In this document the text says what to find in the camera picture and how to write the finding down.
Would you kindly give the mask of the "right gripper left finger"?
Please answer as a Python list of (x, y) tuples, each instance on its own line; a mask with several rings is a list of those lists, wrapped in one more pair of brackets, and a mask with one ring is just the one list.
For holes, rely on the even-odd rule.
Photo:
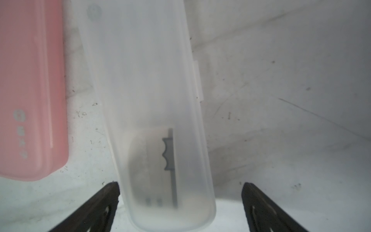
[(51, 229), (52, 232), (109, 232), (111, 231), (120, 190), (117, 182), (100, 189), (89, 200)]

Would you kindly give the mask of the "pink pencil case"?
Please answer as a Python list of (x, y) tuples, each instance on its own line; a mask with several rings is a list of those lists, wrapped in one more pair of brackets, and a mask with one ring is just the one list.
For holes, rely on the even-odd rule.
[(69, 157), (62, 1), (1, 1), (1, 176), (36, 181)]

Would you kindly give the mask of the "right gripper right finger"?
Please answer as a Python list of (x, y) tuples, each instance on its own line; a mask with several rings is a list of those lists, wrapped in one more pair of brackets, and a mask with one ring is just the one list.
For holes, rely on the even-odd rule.
[(253, 183), (244, 183), (241, 197), (251, 232), (308, 232)]

